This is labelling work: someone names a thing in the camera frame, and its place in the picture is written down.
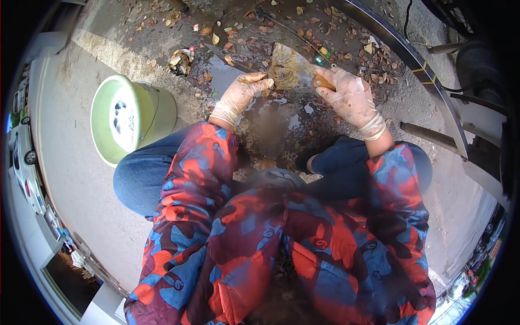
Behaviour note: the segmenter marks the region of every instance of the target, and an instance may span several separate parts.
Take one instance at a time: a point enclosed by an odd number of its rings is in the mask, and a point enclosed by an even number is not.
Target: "hand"
[[[375,109],[370,85],[362,78],[338,67],[330,70],[318,67],[316,73],[336,87],[335,92],[318,87],[318,95],[323,97],[341,118],[356,126],[363,139],[379,138],[386,128],[386,123]]]
[[[211,113],[211,117],[235,125],[256,93],[272,87],[273,79],[262,79],[266,72],[241,74],[229,85]]]

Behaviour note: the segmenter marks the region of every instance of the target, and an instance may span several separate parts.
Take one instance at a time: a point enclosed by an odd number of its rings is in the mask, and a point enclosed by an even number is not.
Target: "bucket handle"
[[[157,106],[155,107],[155,113],[153,114],[152,122],[150,123],[150,126],[148,127],[148,130],[146,130],[145,135],[140,137],[140,139],[143,140],[146,137],[146,135],[148,134],[148,131],[150,131],[150,129],[152,128],[152,125],[153,125],[153,123],[155,121],[155,116],[157,115],[157,110],[159,109],[159,92],[157,91],[157,89],[154,86],[152,86],[152,84],[147,83],[146,81],[136,81],[136,83],[137,84],[144,84],[144,85],[147,85],[148,87],[153,88],[153,90],[155,90],[155,93],[157,94]]]

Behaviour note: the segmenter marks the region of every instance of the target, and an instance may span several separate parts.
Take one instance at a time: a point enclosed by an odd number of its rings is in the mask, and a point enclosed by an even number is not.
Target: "sleeve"
[[[408,301],[399,306],[401,320],[414,316],[419,324],[426,324],[435,311],[435,290],[423,250],[428,211],[412,153],[407,144],[399,144],[367,164],[373,177],[373,213],[367,216],[367,229],[386,245],[391,259],[395,257],[393,268],[405,272],[413,284],[412,292],[405,295]]]
[[[179,323],[205,258],[214,215],[229,200],[237,148],[231,132],[199,122],[177,151],[149,218],[153,227],[139,285],[124,306],[129,325]]]

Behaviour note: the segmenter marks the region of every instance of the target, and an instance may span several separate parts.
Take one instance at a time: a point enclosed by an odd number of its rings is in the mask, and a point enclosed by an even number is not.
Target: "green bucket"
[[[133,141],[131,148],[123,149],[112,136],[110,110],[116,93],[125,87],[133,111]],[[177,104],[167,90],[145,82],[131,82],[116,74],[106,78],[98,87],[90,110],[90,132],[99,156],[116,167],[130,152],[147,146],[169,135],[177,121]]]

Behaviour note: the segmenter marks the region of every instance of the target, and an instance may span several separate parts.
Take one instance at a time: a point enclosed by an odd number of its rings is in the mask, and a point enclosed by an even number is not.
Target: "jeans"
[[[113,187],[119,201],[133,212],[152,216],[161,195],[164,177],[175,153],[192,125],[125,156],[114,172]],[[426,192],[432,181],[432,164],[418,146],[408,143],[415,159],[419,188]],[[307,185],[306,193],[320,200],[345,200],[367,196],[371,175],[365,142],[341,137],[312,162],[323,178]]]

